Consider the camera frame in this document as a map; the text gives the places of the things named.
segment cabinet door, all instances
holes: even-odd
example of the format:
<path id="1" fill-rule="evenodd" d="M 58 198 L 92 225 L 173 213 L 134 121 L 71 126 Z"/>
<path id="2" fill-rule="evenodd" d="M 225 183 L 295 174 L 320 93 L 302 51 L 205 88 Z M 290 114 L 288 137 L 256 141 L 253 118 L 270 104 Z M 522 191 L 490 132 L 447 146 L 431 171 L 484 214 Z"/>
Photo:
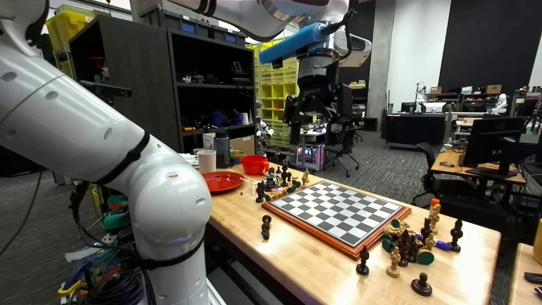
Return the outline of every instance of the cabinet door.
<path id="1" fill-rule="evenodd" d="M 111 20 L 100 29 L 112 85 L 132 90 L 130 98 L 115 97 L 115 108 L 180 152 L 166 32 Z"/>

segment yellow bin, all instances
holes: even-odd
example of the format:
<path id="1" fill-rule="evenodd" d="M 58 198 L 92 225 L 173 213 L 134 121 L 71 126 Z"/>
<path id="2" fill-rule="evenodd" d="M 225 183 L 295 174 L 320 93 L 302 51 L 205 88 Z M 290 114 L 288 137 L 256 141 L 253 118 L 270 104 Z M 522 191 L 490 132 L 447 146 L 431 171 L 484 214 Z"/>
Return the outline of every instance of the yellow bin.
<path id="1" fill-rule="evenodd" d="M 68 41 L 91 20 L 89 16 L 63 11 L 45 21 L 53 50 L 68 48 Z"/>

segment concrete column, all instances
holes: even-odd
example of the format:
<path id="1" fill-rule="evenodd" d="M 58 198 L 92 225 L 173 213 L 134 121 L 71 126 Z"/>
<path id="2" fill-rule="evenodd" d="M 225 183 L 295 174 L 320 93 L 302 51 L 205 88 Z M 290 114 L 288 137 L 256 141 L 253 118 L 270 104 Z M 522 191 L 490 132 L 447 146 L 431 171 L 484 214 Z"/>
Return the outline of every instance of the concrete column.
<path id="1" fill-rule="evenodd" d="M 396 0 L 378 0 L 375 7 L 375 28 L 373 30 L 369 96 L 367 98 L 368 118 L 378 118 L 380 130 L 382 110 L 386 108 L 385 94 L 388 87 L 390 67 L 391 34 Z"/>

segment black wall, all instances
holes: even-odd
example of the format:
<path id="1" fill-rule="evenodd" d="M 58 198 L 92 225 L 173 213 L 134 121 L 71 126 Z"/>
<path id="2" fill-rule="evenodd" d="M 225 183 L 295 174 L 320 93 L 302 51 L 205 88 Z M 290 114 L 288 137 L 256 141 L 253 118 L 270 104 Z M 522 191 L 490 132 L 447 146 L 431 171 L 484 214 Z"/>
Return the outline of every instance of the black wall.
<path id="1" fill-rule="evenodd" d="M 542 0 L 452 0 L 439 85 L 512 95 L 528 85 L 541 31 Z"/>
<path id="2" fill-rule="evenodd" d="M 375 27 L 375 1 L 358 3 L 357 14 L 350 20 L 350 33 L 368 39 L 372 42 L 372 33 Z M 339 83 L 349 84 L 351 81 L 365 80 L 369 85 L 369 71 L 371 69 L 371 55 L 359 67 L 339 68 Z"/>

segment white cup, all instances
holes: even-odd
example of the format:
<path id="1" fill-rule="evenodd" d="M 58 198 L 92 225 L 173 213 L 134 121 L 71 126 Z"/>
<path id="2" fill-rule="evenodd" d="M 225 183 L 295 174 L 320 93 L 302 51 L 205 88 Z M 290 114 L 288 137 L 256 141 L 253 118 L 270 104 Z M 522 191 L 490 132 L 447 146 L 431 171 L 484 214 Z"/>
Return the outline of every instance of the white cup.
<path id="1" fill-rule="evenodd" d="M 200 150 L 197 156 L 201 174 L 216 171 L 216 150 Z"/>
<path id="2" fill-rule="evenodd" d="M 241 124 L 248 125 L 249 124 L 248 123 L 248 113 L 246 113 L 246 112 L 241 113 L 241 117 L 242 117 Z"/>

